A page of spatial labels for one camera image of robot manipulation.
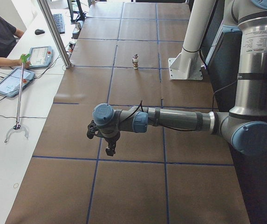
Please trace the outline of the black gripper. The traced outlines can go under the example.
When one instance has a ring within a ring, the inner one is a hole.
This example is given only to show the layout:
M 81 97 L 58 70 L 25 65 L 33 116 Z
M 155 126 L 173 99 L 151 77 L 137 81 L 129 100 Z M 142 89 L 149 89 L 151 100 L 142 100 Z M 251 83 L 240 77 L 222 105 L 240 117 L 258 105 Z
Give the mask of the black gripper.
M 104 138 L 108 142 L 105 152 L 108 156 L 115 154 L 116 142 L 119 140 L 119 131 L 113 126 L 100 128 L 96 125 L 94 120 L 88 124 L 87 137 L 93 139 L 94 136 Z

